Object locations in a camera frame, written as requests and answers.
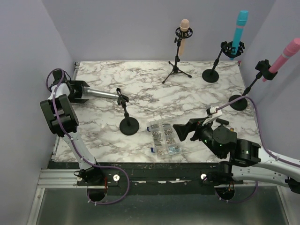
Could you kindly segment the silver mesh microphone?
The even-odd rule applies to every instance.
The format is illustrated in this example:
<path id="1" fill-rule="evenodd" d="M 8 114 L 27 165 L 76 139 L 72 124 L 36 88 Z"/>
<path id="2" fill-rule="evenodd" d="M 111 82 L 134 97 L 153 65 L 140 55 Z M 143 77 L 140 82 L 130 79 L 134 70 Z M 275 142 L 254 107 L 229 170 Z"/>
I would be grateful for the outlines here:
<path id="1" fill-rule="evenodd" d="M 82 94 L 84 96 L 90 96 L 90 97 L 97 97 L 97 98 L 111 98 L 111 99 L 117 99 L 119 96 L 115 93 L 95 90 L 91 88 L 84 88 Z"/>

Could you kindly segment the black round-base mic stand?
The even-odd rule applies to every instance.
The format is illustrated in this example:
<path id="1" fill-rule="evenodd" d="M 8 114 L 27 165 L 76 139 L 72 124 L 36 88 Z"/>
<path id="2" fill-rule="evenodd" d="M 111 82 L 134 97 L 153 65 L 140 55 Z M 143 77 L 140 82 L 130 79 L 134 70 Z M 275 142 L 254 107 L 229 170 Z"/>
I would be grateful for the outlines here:
<path id="1" fill-rule="evenodd" d="M 127 105 L 126 103 L 129 102 L 129 98 L 121 93 L 121 89 L 117 88 L 117 104 L 121 105 L 124 109 L 124 119 L 120 122 L 120 131 L 124 135 L 134 135 L 139 130 L 139 122 L 137 119 L 130 117 L 129 113 L 127 112 Z"/>

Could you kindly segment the beige microphone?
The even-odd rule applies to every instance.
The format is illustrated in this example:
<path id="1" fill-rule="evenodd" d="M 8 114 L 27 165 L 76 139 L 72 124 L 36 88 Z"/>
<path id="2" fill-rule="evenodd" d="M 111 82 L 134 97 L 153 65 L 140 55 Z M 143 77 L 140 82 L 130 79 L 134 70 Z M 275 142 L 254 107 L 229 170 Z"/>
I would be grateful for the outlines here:
<path id="1" fill-rule="evenodd" d="M 181 56 L 184 52 L 184 47 L 185 47 L 185 34 L 189 29 L 189 20 L 188 19 L 183 19 L 180 23 L 180 30 L 181 30 L 181 37 L 182 41 L 179 47 L 179 56 Z"/>

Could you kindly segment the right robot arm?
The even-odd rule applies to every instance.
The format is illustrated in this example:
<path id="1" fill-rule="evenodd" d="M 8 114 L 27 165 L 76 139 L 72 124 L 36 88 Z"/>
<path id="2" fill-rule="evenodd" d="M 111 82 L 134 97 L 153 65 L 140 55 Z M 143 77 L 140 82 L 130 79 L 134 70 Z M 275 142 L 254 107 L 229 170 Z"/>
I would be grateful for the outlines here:
<path id="1" fill-rule="evenodd" d="M 212 182 L 253 180 L 288 187 L 300 192 L 300 163 L 296 159 L 266 150 L 260 144 L 237 137 L 227 128 L 228 121 L 217 119 L 213 129 L 208 118 L 190 119 L 186 124 L 174 124 L 180 141 L 193 133 L 191 141 L 201 141 L 219 159 L 220 169 L 206 177 Z"/>

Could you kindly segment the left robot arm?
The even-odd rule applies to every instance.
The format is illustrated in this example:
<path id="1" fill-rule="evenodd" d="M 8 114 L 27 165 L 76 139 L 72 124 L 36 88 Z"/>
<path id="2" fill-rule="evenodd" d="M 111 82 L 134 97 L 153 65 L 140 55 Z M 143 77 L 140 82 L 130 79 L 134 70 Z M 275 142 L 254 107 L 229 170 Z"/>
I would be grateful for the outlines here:
<path id="1" fill-rule="evenodd" d="M 54 77 L 53 83 L 47 85 L 51 94 L 48 99 L 40 102 L 46 123 L 50 131 L 62 138 L 75 155 L 80 170 L 74 175 L 87 184 L 99 185 L 105 175 L 77 130 L 79 121 L 71 105 L 79 102 L 76 91 L 83 90 L 87 83 L 68 80 L 67 72 L 61 68 L 52 70 L 49 75 Z"/>

